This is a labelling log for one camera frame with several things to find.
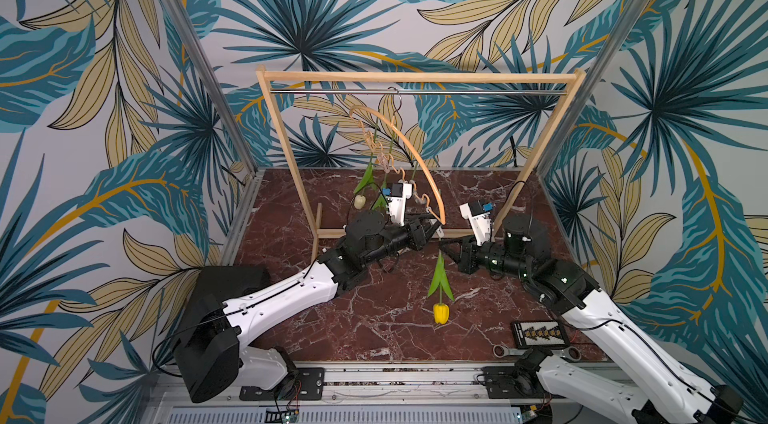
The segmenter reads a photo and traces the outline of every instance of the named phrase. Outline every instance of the wooden frame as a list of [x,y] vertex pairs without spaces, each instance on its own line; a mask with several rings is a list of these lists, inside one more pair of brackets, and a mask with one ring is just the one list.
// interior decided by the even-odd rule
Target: wooden frame
[[[584,82],[586,73],[582,70],[575,70],[572,74],[469,74],[469,73],[331,73],[322,71],[267,71],[264,66],[259,66],[256,71],[256,77],[259,80],[259,86],[264,94],[266,108],[275,125],[277,137],[280,145],[283,147],[286,162],[293,183],[299,193],[304,214],[307,223],[312,230],[312,261],[317,257],[317,251],[320,239],[337,239],[344,236],[343,229],[326,229],[321,226],[322,223],[322,203],[317,205],[317,213],[312,213],[310,199],[306,195],[304,183],[301,180],[299,166],[296,164],[296,158],[293,157],[293,150],[290,146],[288,133],[286,132],[283,118],[280,115],[280,108],[277,106],[274,95],[270,92],[273,81],[301,83],[306,81],[330,81],[330,82],[353,82],[353,83],[465,83],[465,84],[488,84],[488,83],[546,83],[546,84],[565,84],[566,94],[558,100],[552,114],[547,119],[542,133],[536,140],[536,144],[531,151],[531,155],[525,161],[522,171],[518,175],[518,180],[525,181],[535,169],[538,161],[542,158],[544,148],[547,147],[554,131],[563,119],[563,116],[571,105],[576,91]],[[502,221],[507,213],[512,209],[515,199],[520,194],[522,186],[515,186],[509,197],[507,197],[504,206],[499,211],[494,220],[493,233],[496,235],[498,229],[502,226]],[[444,229],[446,237],[462,237],[472,234],[471,228],[466,229]]]

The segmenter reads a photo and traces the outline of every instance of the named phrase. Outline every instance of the metal rod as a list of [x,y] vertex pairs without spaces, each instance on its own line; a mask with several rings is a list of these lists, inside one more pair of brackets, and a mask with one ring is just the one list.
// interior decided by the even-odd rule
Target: metal rod
[[487,95],[510,95],[510,96],[565,96],[565,91],[552,90],[506,90],[506,91],[486,91],[486,90],[270,90],[273,94],[439,94],[439,95],[462,95],[462,96],[487,96]]

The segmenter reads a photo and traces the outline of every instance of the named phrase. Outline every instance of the marble floor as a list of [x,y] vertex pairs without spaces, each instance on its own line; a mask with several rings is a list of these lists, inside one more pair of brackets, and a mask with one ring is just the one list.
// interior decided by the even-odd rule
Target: marble floor
[[[467,227],[458,211],[461,203],[480,199],[501,206],[517,174],[434,171],[446,204],[446,227]],[[322,203],[322,227],[342,227],[362,170],[304,169],[301,175],[313,211],[318,202]],[[374,176],[380,183],[383,173],[378,171]],[[429,189],[423,173],[417,174],[416,182],[420,192]],[[528,213],[532,205],[534,218],[548,226],[552,255],[570,259],[538,179],[532,176],[525,188],[513,212]],[[366,192],[369,203],[376,193],[376,189]],[[320,247],[323,245],[331,246],[332,241],[321,241]],[[277,282],[309,265],[311,252],[312,234],[290,172],[266,170],[236,265],[264,265],[272,281]],[[446,260],[446,273],[456,301],[448,303],[448,323],[435,324],[432,305],[438,296],[427,297],[427,289],[437,253],[433,241],[422,252],[403,254],[391,274],[382,272],[377,265],[370,266],[368,281],[275,326],[254,345],[282,346],[294,360],[494,360],[493,344],[514,346],[511,321],[549,319],[545,309],[522,289],[517,279],[505,277],[494,281],[484,269],[464,275]],[[605,359],[586,336],[577,331],[569,334],[585,360]]]

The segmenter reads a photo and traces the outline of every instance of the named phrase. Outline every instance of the vent grille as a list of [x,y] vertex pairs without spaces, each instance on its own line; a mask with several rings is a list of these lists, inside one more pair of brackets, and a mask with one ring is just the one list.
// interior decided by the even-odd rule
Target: vent grille
[[[298,422],[311,424],[519,424],[520,409],[503,406],[302,406]],[[174,408],[167,424],[262,424],[265,408]]]

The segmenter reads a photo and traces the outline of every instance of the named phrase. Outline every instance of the wall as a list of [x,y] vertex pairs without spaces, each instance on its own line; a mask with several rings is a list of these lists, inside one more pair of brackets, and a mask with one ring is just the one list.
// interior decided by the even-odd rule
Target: wall
[[602,76],[548,189],[579,260],[649,334],[768,419],[768,0],[657,11]]
[[[259,64],[270,70],[569,72],[588,66],[625,1],[220,0],[220,9],[210,10],[220,17],[202,43],[228,89],[255,160],[262,166],[284,165],[254,84]],[[678,2],[660,0],[664,7]],[[648,13],[643,23],[656,27],[660,17]],[[631,39],[642,40],[642,35]],[[401,131],[430,159],[429,165],[488,167],[513,165],[510,137],[519,146],[522,165],[556,100],[556,96],[420,96],[406,97],[400,104],[391,96],[357,100],[337,94],[332,103],[327,96],[310,100],[291,96],[280,104],[300,165],[368,162],[369,151],[361,143],[357,123],[346,117],[348,107],[362,101],[396,116]],[[391,131],[372,119],[366,125],[378,130],[377,139],[392,147],[396,159],[413,163]]]
[[137,421],[243,168],[157,0],[0,0],[0,422]]

